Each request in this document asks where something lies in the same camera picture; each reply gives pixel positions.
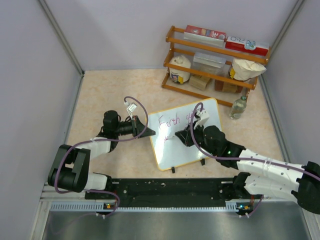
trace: whiteboard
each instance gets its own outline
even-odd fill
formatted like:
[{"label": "whiteboard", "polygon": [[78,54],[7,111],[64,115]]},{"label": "whiteboard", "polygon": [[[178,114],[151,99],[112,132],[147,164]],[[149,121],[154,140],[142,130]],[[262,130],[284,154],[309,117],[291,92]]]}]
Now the whiteboard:
[{"label": "whiteboard", "polygon": [[175,132],[185,129],[190,123],[192,112],[199,102],[203,103],[204,109],[210,116],[204,127],[215,125],[222,131],[215,98],[207,98],[148,115],[148,127],[155,131],[150,140],[159,170],[169,170],[206,158],[196,146],[187,147],[175,136]]}]

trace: toothpaste box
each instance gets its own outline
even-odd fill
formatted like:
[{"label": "toothpaste box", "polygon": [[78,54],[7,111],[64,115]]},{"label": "toothpaste box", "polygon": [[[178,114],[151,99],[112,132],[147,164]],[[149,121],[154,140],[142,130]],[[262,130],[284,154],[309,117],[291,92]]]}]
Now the toothpaste box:
[{"label": "toothpaste box", "polygon": [[225,48],[249,54],[266,56],[269,51],[269,44],[266,42],[256,42],[245,38],[228,36]]},{"label": "toothpaste box", "polygon": [[225,32],[209,30],[202,27],[188,25],[184,30],[183,38],[191,41],[201,42],[210,45],[216,45],[223,47],[225,38],[227,37]]}]

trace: small box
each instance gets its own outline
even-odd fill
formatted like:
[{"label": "small box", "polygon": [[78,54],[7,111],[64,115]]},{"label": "small box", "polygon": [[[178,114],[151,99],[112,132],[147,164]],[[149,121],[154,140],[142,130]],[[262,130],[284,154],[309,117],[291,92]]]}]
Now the small box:
[{"label": "small box", "polygon": [[256,42],[240,37],[228,36],[225,48],[249,54],[266,56],[269,51],[269,44],[266,42]]},{"label": "small box", "polygon": [[192,75],[189,80],[189,84],[197,89],[205,90],[208,83],[210,82],[210,77]]},{"label": "small box", "polygon": [[209,30],[197,26],[186,26],[183,38],[191,41],[223,47],[227,34],[222,31]]}]

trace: gray wall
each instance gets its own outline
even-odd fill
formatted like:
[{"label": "gray wall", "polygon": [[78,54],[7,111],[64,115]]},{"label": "gray wall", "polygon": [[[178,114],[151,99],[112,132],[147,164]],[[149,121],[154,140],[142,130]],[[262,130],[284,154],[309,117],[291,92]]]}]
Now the gray wall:
[{"label": "gray wall", "polygon": [[36,0],[0,7],[0,239],[30,234],[80,77]]},{"label": "gray wall", "polygon": [[159,68],[187,24],[273,43],[295,0],[47,0],[85,70]]},{"label": "gray wall", "polygon": [[320,1],[307,0],[266,71],[295,163],[320,164]]}]

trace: glass bottle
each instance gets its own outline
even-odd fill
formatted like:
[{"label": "glass bottle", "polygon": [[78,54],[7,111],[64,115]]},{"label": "glass bottle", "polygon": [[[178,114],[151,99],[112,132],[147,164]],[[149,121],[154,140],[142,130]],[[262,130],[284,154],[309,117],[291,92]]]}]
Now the glass bottle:
[{"label": "glass bottle", "polygon": [[239,119],[242,113],[246,110],[247,107],[247,97],[242,96],[240,99],[236,100],[230,110],[229,117],[231,119]]}]

